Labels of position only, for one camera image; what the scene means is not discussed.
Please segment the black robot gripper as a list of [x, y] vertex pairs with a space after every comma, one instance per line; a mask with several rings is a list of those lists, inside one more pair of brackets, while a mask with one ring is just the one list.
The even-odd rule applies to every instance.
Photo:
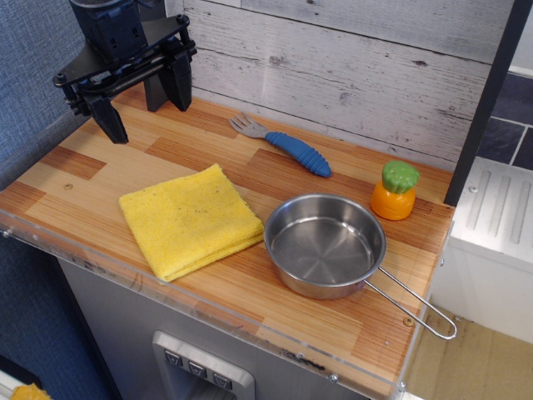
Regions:
[[109, 98], [158, 75], [167, 98], [182, 112], [192, 103], [192, 56], [197, 53], [184, 14], [141, 20], [140, 6], [156, 1], [71, 1], [85, 37], [82, 51], [53, 83], [78, 115], [93, 120], [115, 144], [128, 143]]

